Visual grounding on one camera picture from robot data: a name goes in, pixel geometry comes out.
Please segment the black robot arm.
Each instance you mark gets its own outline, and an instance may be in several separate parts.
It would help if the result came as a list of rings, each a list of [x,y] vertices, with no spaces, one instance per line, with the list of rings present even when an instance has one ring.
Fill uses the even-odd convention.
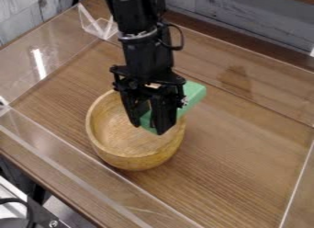
[[[173,53],[183,49],[173,44],[175,25],[165,19],[166,0],[106,0],[118,24],[126,63],[111,67],[114,90],[119,92],[128,120],[142,125],[150,114],[150,126],[158,134],[177,123],[183,107],[186,78],[173,71]]]

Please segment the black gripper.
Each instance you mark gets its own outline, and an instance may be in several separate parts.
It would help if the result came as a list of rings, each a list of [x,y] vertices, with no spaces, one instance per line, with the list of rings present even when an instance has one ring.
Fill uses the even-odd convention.
[[[111,68],[114,88],[120,93],[128,120],[135,127],[150,110],[151,125],[162,135],[177,123],[177,108],[183,107],[186,79],[174,70],[175,51],[185,43],[173,44],[171,26],[153,26],[149,30],[120,31],[126,63]]]

